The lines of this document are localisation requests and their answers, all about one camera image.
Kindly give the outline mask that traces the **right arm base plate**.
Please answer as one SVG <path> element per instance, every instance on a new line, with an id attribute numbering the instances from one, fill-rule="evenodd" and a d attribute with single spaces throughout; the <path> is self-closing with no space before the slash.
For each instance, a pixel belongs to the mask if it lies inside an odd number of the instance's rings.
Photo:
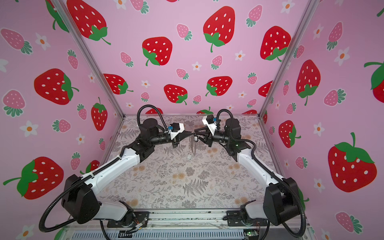
<path id="1" fill-rule="evenodd" d="M 229 227 L 266 227 L 268 225 L 265 219 L 249 219 L 241 210 L 227 211 L 223 217 Z"/>

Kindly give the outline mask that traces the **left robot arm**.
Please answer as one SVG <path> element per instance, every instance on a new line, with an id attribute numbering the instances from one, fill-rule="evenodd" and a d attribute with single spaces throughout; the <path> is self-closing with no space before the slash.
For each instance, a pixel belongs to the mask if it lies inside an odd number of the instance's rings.
<path id="1" fill-rule="evenodd" d="M 97 195 L 119 175 L 147 159 L 155 151 L 156 145 L 172 144 L 176 148 L 180 141 L 193 135 L 185 130 L 184 124 L 173 123 L 162 127 L 152 118 L 146 119 L 139 129 L 139 136 L 134 142 L 124 146 L 115 159 L 81 177 L 73 175 L 66 180 L 65 188 L 74 189 L 64 195 L 62 206 L 78 224 L 90 220 L 109 220 L 123 227 L 132 225 L 135 214 L 127 203 L 102 203 Z"/>

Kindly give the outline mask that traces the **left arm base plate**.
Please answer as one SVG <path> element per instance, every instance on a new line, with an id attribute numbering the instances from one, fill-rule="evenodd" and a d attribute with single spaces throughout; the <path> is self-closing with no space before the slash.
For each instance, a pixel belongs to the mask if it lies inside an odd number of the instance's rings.
<path id="1" fill-rule="evenodd" d="M 134 211 L 132 213 L 127 213 L 120 221 L 109 220 L 107 227 L 108 228 L 128 228 L 132 229 L 137 225 L 140 228 L 146 228 L 148 220 L 150 217 L 150 212 L 147 211 Z"/>

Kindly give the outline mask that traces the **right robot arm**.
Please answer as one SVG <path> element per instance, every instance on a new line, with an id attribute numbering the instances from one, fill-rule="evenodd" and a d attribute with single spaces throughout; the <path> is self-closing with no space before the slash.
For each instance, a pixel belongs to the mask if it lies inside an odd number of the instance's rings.
<path id="1" fill-rule="evenodd" d="M 299 216 L 302 223 L 306 223 L 297 183 L 275 173 L 256 156 L 256 144 L 242 139 L 237 119 L 228 119 L 223 130 L 220 130 L 220 122 L 213 115 L 203 117 L 202 122 L 204 127 L 195 130 L 195 140 L 201 140 L 208 146 L 213 143 L 223 145 L 228 155 L 243 166 L 265 192 L 263 202 L 253 201 L 242 205 L 245 222 L 265 219 L 278 226 Z"/>

